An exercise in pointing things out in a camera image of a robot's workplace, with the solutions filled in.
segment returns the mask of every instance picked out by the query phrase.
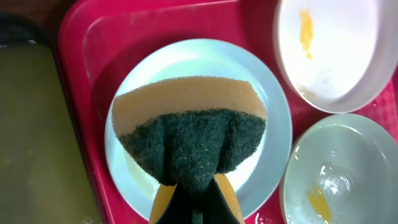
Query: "pink tray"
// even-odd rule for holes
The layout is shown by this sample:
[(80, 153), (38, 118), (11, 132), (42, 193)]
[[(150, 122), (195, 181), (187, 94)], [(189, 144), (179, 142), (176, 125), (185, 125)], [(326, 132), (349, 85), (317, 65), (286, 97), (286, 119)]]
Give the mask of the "pink tray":
[[(146, 223), (123, 200), (108, 172), (104, 126), (113, 95), (144, 57), (173, 42), (192, 38), (225, 40), (257, 55), (284, 87), (293, 116), (294, 138), (327, 116), (313, 109), (281, 78), (272, 48), (277, 0), (86, 0), (64, 19), (59, 47), (77, 110), (84, 145), (109, 223)], [(372, 103), (357, 111), (383, 126), (397, 141), (398, 76)], [(276, 190), (246, 223), (283, 224)]]

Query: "plate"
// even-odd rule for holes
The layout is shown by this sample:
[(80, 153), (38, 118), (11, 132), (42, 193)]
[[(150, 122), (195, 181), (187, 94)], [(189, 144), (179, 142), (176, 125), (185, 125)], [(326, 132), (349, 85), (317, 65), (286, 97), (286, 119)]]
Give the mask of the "plate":
[(380, 125), (339, 114), (295, 143), (280, 191), (286, 223), (396, 223), (398, 146)]
[(397, 66), (396, 11), (390, 0), (280, 1), (274, 43), (284, 78), (319, 110), (364, 107)]
[[(266, 107), (267, 128), (257, 151), (227, 174), (243, 216), (248, 217), (277, 187), (292, 142), (292, 121), (286, 97), (266, 65), (250, 52), (227, 42), (184, 40), (168, 45), (140, 62), (124, 79), (115, 96), (166, 78), (197, 75), (248, 81)], [(148, 220), (159, 184), (135, 163), (116, 138), (111, 108), (112, 104), (105, 127), (109, 171), (125, 201)]]

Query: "yellow food residue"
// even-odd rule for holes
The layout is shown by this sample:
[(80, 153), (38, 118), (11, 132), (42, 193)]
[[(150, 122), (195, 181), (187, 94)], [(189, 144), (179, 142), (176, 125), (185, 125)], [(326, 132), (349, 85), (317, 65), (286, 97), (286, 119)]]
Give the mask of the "yellow food residue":
[(307, 53), (307, 58), (312, 59), (310, 53), (310, 44), (313, 39), (312, 18), (308, 9), (300, 10), (301, 31), (300, 42), (303, 45), (303, 50)]
[(326, 202), (321, 189), (317, 187), (315, 189), (315, 193), (308, 190), (307, 198), (310, 201), (314, 211), (323, 218), (325, 223), (331, 224), (332, 218), (331, 218), (329, 205)]

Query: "white plate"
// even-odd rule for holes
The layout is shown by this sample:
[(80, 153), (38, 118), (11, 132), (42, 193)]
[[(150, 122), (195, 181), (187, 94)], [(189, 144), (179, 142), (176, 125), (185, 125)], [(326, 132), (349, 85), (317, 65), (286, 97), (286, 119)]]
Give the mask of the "white plate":
[[(360, 109), (377, 97), (396, 68), (397, 11), (394, 0), (280, 1), (274, 41), (284, 78), (315, 108)], [(310, 31), (312, 39), (302, 41)]]
[[(115, 96), (165, 78), (195, 75), (249, 81), (266, 107), (267, 128), (257, 151), (236, 171), (227, 174), (243, 216), (247, 217), (277, 187), (292, 142), (292, 122), (284, 92), (275, 76), (257, 57), (219, 40), (177, 42), (154, 52), (138, 64)], [(111, 117), (110, 108), (105, 127), (105, 151), (112, 179), (126, 202), (148, 219), (159, 184), (124, 151), (114, 133)]]
[(374, 121), (329, 116), (295, 143), (280, 191), (288, 224), (326, 223), (308, 197), (319, 187), (329, 224), (391, 224), (398, 220), (398, 146)]

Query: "sponge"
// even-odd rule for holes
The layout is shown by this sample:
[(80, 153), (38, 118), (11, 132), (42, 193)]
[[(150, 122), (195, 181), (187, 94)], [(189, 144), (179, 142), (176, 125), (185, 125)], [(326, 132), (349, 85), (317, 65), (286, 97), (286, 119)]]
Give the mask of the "sponge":
[(125, 150), (164, 185), (198, 202), (215, 174), (235, 170), (259, 145), (266, 111), (248, 82), (163, 80), (117, 97), (113, 127)]

